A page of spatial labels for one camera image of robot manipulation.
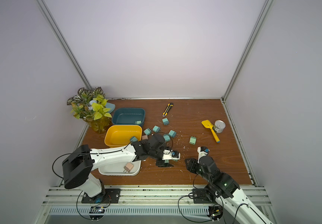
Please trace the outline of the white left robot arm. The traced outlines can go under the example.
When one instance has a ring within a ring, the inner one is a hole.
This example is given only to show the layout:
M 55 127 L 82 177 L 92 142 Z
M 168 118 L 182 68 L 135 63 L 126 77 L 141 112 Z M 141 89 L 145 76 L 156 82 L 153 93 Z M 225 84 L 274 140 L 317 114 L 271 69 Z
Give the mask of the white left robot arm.
M 147 158 L 154 159 L 157 167 L 167 168 L 172 167 L 170 161 L 180 160 L 180 153 L 169 147 L 160 134 L 106 149 L 81 145 L 62 162 L 64 187 L 80 188 L 89 197 L 102 196 L 105 188 L 92 174 L 94 170 L 106 176 L 135 176 Z

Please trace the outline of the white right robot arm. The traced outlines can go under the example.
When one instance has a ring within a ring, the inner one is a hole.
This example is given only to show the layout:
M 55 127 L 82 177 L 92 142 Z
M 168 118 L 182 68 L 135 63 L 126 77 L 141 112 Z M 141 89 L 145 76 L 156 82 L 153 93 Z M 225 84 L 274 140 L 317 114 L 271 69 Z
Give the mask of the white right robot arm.
M 185 160 L 186 169 L 205 179 L 206 197 L 233 215 L 233 223 L 273 224 L 250 200 L 239 184 L 228 174 L 220 171 L 212 157 Z

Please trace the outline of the yellow storage bin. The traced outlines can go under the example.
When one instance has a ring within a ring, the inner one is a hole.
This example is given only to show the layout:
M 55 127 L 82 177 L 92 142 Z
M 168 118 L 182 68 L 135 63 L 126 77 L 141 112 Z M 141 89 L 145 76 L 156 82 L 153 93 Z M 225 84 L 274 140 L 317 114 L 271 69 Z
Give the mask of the yellow storage bin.
M 142 128 L 138 125 L 114 125 L 108 129 L 104 143 L 109 147 L 120 147 L 127 145 L 133 137 L 140 141 L 141 136 Z

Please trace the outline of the white storage bin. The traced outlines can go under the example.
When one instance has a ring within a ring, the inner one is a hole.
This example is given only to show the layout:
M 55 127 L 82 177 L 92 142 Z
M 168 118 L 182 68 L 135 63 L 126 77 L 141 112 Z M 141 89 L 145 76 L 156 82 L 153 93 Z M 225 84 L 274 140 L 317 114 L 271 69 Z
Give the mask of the white storage bin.
M 102 175 L 107 176 L 135 176 L 140 172 L 141 168 L 141 161 L 133 161 L 134 168 L 130 173 L 124 172 L 124 166 L 128 162 L 117 162 L 111 165 L 106 165 L 103 167 L 98 168 L 98 171 Z

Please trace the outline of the teal storage bin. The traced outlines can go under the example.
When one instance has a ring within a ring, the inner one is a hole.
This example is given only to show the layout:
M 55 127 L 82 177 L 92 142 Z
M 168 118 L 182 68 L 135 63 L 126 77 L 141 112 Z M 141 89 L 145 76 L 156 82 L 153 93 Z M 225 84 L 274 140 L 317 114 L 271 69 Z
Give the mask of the teal storage bin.
M 141 120 L 138 126 L 143 127 L 146 112 L 143 108 L 119 108 L 112 117 L 113 125 L 136 125 L 135 122 Z

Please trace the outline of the yellow toy shovel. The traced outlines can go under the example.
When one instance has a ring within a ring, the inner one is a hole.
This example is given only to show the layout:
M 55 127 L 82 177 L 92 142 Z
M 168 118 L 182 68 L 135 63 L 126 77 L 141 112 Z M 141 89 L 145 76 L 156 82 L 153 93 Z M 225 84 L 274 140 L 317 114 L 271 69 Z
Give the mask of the yellow toy shovel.
M 219 137 L 217 136 L 216 132 L 213 129 L 213 124 L 209 120 L 203 120 L 202 125 L 212 132 L 212 135 L 213 135 L 216 143 L 220 143 L 220 139 L 219 139 Z

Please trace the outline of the silver tin can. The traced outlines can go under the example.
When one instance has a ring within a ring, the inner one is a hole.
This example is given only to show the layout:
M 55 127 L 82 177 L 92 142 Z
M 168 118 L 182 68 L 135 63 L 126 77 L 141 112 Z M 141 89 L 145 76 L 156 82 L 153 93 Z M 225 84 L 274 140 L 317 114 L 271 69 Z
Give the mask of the silver tin can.
M 222 120 L 216 120 L 215 121 L 214 126 L 213 126 L 213 130 L 216 133 L 222 133 L 225 128 L 226 128 L 225 122 L 223 122 Z

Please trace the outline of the yellow black utility knife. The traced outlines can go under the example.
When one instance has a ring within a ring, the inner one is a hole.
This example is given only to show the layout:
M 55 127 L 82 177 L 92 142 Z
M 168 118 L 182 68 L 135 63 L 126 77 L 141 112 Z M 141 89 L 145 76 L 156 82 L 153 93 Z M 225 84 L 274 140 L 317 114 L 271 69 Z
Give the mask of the yellow black utility knife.
M 168 105 L 167 105 L 167 107 L 166 107 L 166 109 L 165 109 L 165 111 L 164 111 L 162 116 L 166 117 L 173 106 L 174 106 L 173 103 L 168 103 Z

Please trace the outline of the light blue dish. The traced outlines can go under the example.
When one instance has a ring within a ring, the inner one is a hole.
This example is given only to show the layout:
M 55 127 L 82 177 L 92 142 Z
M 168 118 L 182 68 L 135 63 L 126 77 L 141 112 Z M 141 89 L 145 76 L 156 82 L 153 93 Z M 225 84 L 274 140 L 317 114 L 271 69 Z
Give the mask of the light blue dish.
M 109 110 L 109 113 L 112 113 L 112 112 L 115 110 L 116 105 L 115 105 L 115 104 L 113 104 L 113 103 L 109 103 L 109 102 L 107 102 L 107 103 L 106 103 L 106 105 L 105 105 L 105 108 L 110 109 L 110 110 Z

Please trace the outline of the potted green plant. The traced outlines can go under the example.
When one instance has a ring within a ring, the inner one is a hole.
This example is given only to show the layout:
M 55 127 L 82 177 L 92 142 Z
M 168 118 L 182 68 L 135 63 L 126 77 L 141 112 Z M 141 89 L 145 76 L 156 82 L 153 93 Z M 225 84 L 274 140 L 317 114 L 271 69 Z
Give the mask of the potted green plant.
M 78 90 L 78 93 L 67 100 L 71 113 L 76 119 L 86 122 L 96 133 L 107 132 L 111 125 L 111 109 L 106 107 L 108 100 L 101 87 Z

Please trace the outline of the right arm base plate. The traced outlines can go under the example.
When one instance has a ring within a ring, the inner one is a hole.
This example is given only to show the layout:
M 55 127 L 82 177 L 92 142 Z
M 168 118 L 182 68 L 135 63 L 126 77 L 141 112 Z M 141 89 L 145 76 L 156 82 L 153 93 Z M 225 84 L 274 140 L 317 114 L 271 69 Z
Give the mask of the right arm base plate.
M 216 195 L 207 189 L 192 189 L 192 199 L 195 204 L 214 203 Z

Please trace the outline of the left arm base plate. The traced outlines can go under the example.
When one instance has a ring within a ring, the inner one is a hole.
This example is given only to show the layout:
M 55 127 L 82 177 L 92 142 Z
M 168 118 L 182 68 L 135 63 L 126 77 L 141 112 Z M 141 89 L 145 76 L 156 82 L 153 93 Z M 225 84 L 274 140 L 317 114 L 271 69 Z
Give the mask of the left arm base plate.
M 89 197 L 86 193 L 84 193 L 81 199 L 81 203 L 90 203 L 90 204 L 118 203 L 120 198 L 120 192 L 121 192 L 121 189 L 105 189 L 103 192 L 101 192 L 100 194 L 94 197 Z

